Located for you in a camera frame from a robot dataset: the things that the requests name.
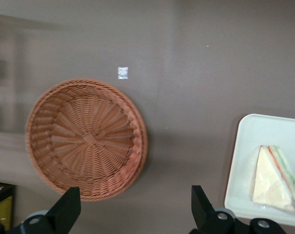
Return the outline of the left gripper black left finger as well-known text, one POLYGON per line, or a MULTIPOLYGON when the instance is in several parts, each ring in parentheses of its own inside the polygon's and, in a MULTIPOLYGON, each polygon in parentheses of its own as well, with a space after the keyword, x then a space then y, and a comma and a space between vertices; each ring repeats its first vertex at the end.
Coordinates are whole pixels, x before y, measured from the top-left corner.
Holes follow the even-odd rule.
POLYGON ((9 234, 68 234, 81 212, 80 190, 69 188, 46 214, 33 215, 9 234))

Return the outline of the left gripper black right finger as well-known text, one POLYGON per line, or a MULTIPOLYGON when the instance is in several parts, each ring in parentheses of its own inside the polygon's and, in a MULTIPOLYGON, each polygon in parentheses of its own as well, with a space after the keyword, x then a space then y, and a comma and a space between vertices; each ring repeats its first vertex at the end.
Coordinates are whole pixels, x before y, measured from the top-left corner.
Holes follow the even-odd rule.
POLYGON ((192 185, 191 210, 197 228, 190 234, 233 234, 234 219, 225 211, 216 211, 200 185, 192 185))

